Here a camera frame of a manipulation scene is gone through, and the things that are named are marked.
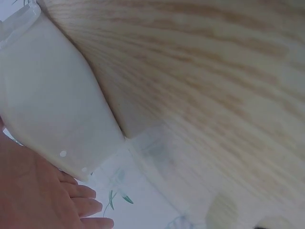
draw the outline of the wooden surface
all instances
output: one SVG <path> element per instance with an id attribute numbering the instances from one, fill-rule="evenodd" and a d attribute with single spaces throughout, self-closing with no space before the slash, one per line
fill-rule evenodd
<path id="1" fill-rule="evenodd" d="M 197 228 L 305 227 L 304 1 L 40 4 L 91 64 L 139 166 Z"/>

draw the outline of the leaf pattern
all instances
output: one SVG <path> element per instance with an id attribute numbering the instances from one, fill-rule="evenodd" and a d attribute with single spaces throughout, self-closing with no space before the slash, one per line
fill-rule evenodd
<path id="1" fill-rule="evenodd" d="M 133 204 L 133 201 L 128 196 L 123 197 L 123 199 L 126 200 L 128 203 Z"/>

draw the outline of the light wood grain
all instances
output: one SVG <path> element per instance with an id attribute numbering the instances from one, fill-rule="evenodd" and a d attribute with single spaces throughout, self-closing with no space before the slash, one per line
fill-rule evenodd
<path id="1" fill-rule="evenodd" d="M 304 228 L 304 1 L 40 4 L 91 64 L 144 173 L 198 228 Z"/>

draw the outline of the wooden furniture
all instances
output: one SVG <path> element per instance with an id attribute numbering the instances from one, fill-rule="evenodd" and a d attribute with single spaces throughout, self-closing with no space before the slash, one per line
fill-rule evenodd
<path id="1" fill-rule="evenodd" d="M 305 225 L 305 2 L 42 0 L 197 227 Z"/>

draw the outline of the skin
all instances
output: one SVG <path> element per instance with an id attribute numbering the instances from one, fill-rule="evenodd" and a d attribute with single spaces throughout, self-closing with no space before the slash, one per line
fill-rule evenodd
<path id="1" fill-rule="evenodd" d="M 0 228 L 112 229 L 112 219 L 86 218 L 102 210 L 95 197 L 94 190 L 0 131 Z"/>

